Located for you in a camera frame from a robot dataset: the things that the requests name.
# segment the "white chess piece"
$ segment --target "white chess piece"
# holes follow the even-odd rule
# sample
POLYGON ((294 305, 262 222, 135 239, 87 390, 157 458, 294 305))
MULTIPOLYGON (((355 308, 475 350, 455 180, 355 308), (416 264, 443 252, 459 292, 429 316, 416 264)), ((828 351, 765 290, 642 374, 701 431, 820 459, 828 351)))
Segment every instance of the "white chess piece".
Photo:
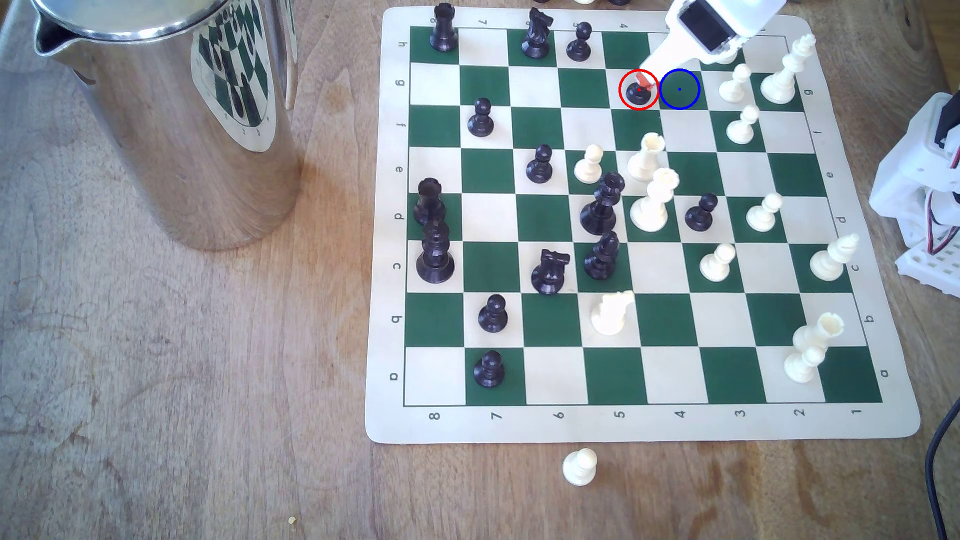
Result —
POLYGON ((747 225, 759 233, 766 233, 777 223, 775 213, 783 206, 783 197, 779 193, 770 193, 763 201, 747 210, 747 225))
POLYGON ((790 52, 783 57, 783 69, 767 75, 760 83, 760 93, 771 103, 789 103, 796 90, 793 87, 793 76, 806 67, 806 59, 813 54, 813 45, 817 38, 813 34, 801 36, 793 42, 790 52))
POLYGON ((634 302, 634 291, 613 292, 603 295, 590 313, 590 323, 604 335, 615 335, 623 330, 627 306, 634 302))
POLYGON ((573 485, 587 485, 597 474, 597 454, 589 448, 564 458, 564 478, 573 485))
POLYGON ((825 250, 813 254, 810 258, 810 271, 825 282, 836 280, 843 275, 843 265, 853 258, 859 243, 860 235, 857 233, 840 236, 830 242, 825 250))
POLYGON ((812 325, 793 332, 793 348, 805 351, 810 347, 827 348, 827 341, 843 333, 843 319, 836 313, 824 313, 812 325))
POLYGON ((750 75, 753 73, 746 63, 741 63, 733 69, 733 78, 720 84, 720 97, 730 103, 736 103, 743 99, 744 88, 750 81, 750 75))
POLYGON ((731 244, 720 244, 713 253, 700 259, 700 273, 712 282, 721 282, 730 274, 730 262, 736 257, 731 244))
POLYGON ((657 156, 666 148, 661 135, 649 133, 640 140, 640 151, 630 156, 627 172, 636 180, 650 180, 654 171, 660 168, 657 156))
POLYGON ((630 220, 641 231, 655 233, 666 225, 666 204, 673 199, 673 190, 680 185, 676 171, 666 167, 657 169, 647 185, 647 196, 630 206, 630 220))
POLYGON ((827 351, 823 347, 807 347, 802 353, 795 352, 783 361, 786 376, 794 382, 810 382, 817 366, 823 363, 827 351))
POLYGON ((591 144, 584 152, 584 158, 577 161, 573 166, 573 176, 584 184, 596 184, 600 180, 603 170, 600 168, 600 160, 603 159, 603 148, 596 144, 591 144))

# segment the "stainless steel pitcher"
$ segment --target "stainless steel pitcher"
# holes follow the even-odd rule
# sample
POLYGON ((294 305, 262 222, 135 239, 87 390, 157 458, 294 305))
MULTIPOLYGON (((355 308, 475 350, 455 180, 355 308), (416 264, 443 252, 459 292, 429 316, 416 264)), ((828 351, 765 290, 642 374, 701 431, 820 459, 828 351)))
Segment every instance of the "stainless steel pitcher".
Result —
POLYGON ((33 0, 36 52, 73 69, 154 219, 187 246, 250 243, 296 202, 290 1, 33 0))

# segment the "captured white pawn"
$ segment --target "captured white pawn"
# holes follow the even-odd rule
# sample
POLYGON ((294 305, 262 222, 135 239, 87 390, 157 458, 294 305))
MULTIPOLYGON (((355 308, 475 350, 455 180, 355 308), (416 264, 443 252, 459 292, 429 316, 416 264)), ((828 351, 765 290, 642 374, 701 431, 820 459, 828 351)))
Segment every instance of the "captured white pawn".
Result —
POLYGON ((730 244, 720 244, 713 253, 700 259, 700 273, 712 282, 721 282, 730 274, 730 263, 736 250, 730 244))
POLYGON ((564 458, 564 478, 573 485, 587 485, 597 474, 597 454, 589 448, 564 458))
POLYGON ((603 159, 603 148, 596 144, 591 144, 584 152, 584 158, 577 161, 573 166, 573 176, 584 184, 596 184, 600 180, 603 170, 600 168, 600 160, 603 159))
POLYGON ((771 193, 763 198, 759 205, 747 210, 747 225, 759 233, 766 233, 774 228, 777 218, 774 216, 783 206, 783 197, 779 193, 771 193))
POLYGON ((760 118, 760 109, 756 105, 748 105, 740 113, 739 120, 733 120, 727 126, 727 138, 737 144, 747 144, 754 140, 754 124, 760 118))
POLYGON ((850 262, 856 246, 860 243, 857 233, 840 236, 810 258, 810 271, 825 282, 832 282, 843 275, 843 265, 850 262))

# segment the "chessboard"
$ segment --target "chessboard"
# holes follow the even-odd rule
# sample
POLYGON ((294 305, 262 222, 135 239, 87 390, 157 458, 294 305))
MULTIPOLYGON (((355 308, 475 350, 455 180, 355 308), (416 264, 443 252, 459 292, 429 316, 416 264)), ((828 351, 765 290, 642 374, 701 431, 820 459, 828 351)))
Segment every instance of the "chessboard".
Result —
POLYGON ((458 44, 434 50, 433 7, 392 8, 383 17, 370 337, 368 436, 382 443, 593 442, 884 438, 914 433, 920 415, 875 254, 853 186, 816 53, 796 76, 796 96, 766 101, 760 82, 782 69, 790 43, 810 32, 778 15, 729 64, 690 61, 662 81, 646 110, 621 98, 624 76, 666 36, 663 12, 543 10, 554 18, 550 52, 521 51, 527 10, 457 8, 458 44), (567 57, 581 21, 592 26, 586 61, 567 57), (720 84, 746 63, 753 75, 739 103, 720 84), (467 128, 474 102, 490 100, 489 136, 467 128), (726 127, 759 108, 753 139, 732 143, 726 127), (663 136, 662 165, 680 178, 656 233, 631 222, 646 193, 627 163, 647 133, 663 136), (548 144, 551 179, 524 170, 548 144), (584 259, 598 236, 578 215, 600 184, 574 165, 589 145, 604 171, 625 179, 615 205, 620 239, 614 274, 598 281, 584 259), (448 280, 422 279, 424 229, 414 219, 418 185, 442 185, 448 280), (783 198, 768 233, 745 215, 768 193, 783 198), (691 230, 687 209, 717 195, 712 226, 691 230), (811 256, 838 236, 862 238, 840 279, 822 281, 811 256), (736 257, 721 282, 700 260, 718 244, 736 257), (539 294, 531 273, 543 249, 570 255, 559 293, 539 294), (604 293, 631 290, 624 329, 590 323, 604 293), (490 333, 478 313, 506 300, 507 326, 490 333), (825 312, 840 315, 813 380, 784 372, 791 336, 825 312), (505 369, 493 388, 473 368, 497 351, 505 369))

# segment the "white square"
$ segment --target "white square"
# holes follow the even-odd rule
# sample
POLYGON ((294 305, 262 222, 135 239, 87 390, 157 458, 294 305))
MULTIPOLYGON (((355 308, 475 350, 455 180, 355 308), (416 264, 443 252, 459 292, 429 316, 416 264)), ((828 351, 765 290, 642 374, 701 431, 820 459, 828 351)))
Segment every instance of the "white square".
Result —
POLYGON ((467 376, 461 347, 407 347, 405 405, 466 405, 467 376))
POLYGON ((789 244, 736 244, 744 292, 799 293, 789 244))
POLYGON ((460 105, 460 66, 410 64, 411 105, 460 105))
POLYGON ((630 242, 630 277, 634 292, 687 293, 684 245, 679 242, 630 242))
POLYGON ((526 347, 523 377, 528 405, 585 405, 587 368, 580 347, 526 347))
POLYGON ((464 193, 460 196, 464 240, 516 242, 516 197, 513 193, 464 193))
POLYGON ((649 404, 705 404, 707 383, 698 347, 641 347, 649 404))
POLYGON ((716 152, 709 110, 660 111, 663 139, 670 152, 716 152))
POLYGON ((511 107, 560 108, 560 78, 556 67, 510 66, 511 107))
POLYGON ((787 377, 783 362, 796 351, 793 347, 757 347, 756 359, 760 364, 763 393, 767 403, 822 403, 824 387, 820 384, 820 372, 814 370, 813 380, 794 382, 787 377))
POLYGON ((610 109, 560 109, 564 126, 564 148, 587 150, 599 144, 604 150, 616 148, 610 109))
POLYGON ((747 295, 739 292, 690 293, 697 344, 701 347, 754 347, 747 295))
POLYGON ((827 197, 783 197, 780 219, 791 244, 829 244, 837 237, 827 197))
POLYGON ((507 301, 507 326, 498 332, 480 328, 477 318, 480 309, 487 305, 490 293, 464 293, 464 346, 471 348, 518 348, 523 347, 523 303, 518 292, 498 293, 507 301))

